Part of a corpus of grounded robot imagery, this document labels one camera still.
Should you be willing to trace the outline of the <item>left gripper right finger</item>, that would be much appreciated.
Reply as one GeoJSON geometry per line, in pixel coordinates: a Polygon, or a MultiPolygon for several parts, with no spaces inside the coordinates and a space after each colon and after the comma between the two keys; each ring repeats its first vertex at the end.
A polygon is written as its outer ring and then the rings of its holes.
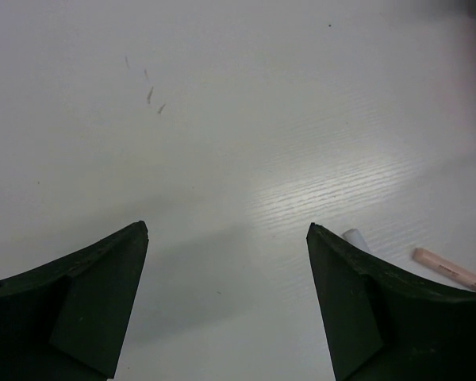
{"type": "Polygon", "coordinates": [[[309,261],[338,380],[476,380],[476,293],[414,275],[317,224],[309,261]]]}

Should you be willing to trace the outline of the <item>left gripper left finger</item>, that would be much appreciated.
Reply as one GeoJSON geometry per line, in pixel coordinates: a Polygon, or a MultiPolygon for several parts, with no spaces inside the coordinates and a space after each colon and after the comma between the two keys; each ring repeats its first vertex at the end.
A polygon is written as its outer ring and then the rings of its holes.
{"type": "Polygon", "coordinates": [[[1,279],[0,380],[114,378],[147,250],[138,221],[1,279]]]}

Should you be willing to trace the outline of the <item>light blue mascara tube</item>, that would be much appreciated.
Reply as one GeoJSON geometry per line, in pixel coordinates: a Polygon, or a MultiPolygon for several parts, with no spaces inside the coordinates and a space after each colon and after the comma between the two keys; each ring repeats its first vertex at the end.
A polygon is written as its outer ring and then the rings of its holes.
{"type": "Polygon", "coordinates": [[[359,250],[371,254],[371,250],[368,247],[365,239],[363,238],[360,231],[357,229],[349,229],[343,233],[343,238],[349,244],[352,244],[354,247],[358,248],[359,250]]]}

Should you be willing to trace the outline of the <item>pink concealer stick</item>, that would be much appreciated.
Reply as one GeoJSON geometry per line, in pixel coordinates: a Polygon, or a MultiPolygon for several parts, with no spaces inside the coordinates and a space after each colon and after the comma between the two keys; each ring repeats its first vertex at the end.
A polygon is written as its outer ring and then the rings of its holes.
{"type": "Polygon", "coordinates": [[[445,260],[433,252],[424,248],[416,248],[413,252],[413,260],[442,276],[453,279],[462,286],[476,291],[476,274],[449,260],[445,260]]]}

